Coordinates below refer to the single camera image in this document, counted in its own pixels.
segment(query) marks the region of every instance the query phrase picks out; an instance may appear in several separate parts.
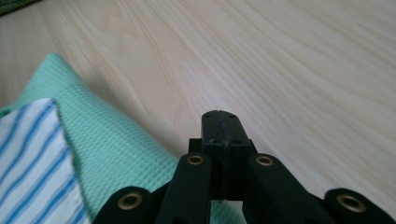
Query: fabric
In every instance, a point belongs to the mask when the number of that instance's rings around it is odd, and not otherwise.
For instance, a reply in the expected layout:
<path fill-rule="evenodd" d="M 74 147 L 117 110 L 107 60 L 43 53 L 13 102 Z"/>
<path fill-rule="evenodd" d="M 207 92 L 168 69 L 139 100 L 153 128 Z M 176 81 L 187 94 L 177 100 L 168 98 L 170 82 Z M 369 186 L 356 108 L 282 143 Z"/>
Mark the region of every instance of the fabric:
<path fill-rule="evenodd" d="M 92 220 L 118 189 L 137 186 L 154 191 L 171 180 L 177 158 L 134 121 L 93 95 L 58 54 L 46 58 L 20 99 L 0 114 L 41 98 L 52 98 L 59 106 Z M 226 203 L 212 203 L 211 215 L 211 223 L 244 222 Z"/>
<path fill-rule="evenodd" d="M 0 0 L 0 17 L 41 0 Z"/>
<path fill-rule="evenodd" d="M 0 223 L 90 223 L 56 105 L 0 119 Z"/>

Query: green waffle cloth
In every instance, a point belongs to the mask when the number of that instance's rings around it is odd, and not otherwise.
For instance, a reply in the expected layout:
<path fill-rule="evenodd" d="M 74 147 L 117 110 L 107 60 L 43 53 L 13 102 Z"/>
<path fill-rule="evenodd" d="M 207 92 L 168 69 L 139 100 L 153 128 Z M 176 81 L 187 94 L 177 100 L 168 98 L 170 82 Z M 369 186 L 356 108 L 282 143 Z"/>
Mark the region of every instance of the green waffle cloth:
<path fill-rule="evenodd" d="M 41 0 L 0 0 L 0 17 Z"/>
<path fill-rule="evenodd" d="M 93 220 L 118 189 L 154 191 L 172 179 L 177 158 L 134 121 L 95 96 L 59 54 L 38 67 L 20 98 L 0 116 L 34 100 L 52 98 L 73 150 L 88 214 Z M 211 223 L 244 223 L 227 203 L 212 203 Z"/>

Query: light wood surface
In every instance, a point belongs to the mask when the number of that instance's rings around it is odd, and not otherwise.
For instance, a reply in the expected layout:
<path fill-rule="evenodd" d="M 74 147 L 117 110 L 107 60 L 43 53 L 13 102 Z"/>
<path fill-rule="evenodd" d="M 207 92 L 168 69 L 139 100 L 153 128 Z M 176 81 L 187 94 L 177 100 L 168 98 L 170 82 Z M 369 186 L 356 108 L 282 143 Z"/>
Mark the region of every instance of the light wood surface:
<path fill-rule="evenodd" d="M 177 156 L 226 110 L 310 192 L 396 217 L 395 1 L 43 1 L 0 18 L 0 106 L 52 51 Z"/>

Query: striped cloth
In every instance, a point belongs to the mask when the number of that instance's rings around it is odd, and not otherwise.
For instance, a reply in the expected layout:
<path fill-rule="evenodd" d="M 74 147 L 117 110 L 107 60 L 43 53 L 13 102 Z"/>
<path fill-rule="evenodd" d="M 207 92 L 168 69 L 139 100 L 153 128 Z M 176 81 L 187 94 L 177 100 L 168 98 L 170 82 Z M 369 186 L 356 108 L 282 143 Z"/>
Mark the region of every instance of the striped cloth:
<path fill-rule="evenodd" d="M 0 223 L 90 223 L 51 99 L 0 118 Z"/>

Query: white and blue striped fabric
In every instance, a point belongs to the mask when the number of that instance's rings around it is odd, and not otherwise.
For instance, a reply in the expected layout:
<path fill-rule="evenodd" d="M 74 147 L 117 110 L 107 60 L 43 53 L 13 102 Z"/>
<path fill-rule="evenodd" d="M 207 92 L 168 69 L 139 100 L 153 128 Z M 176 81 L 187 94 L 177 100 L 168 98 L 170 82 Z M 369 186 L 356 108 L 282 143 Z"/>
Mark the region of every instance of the white and blue striped fabric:
<path fill-rule="evenodd" d="M 90 223 L 51 99 L 0 118 L 0 223 Z"/>

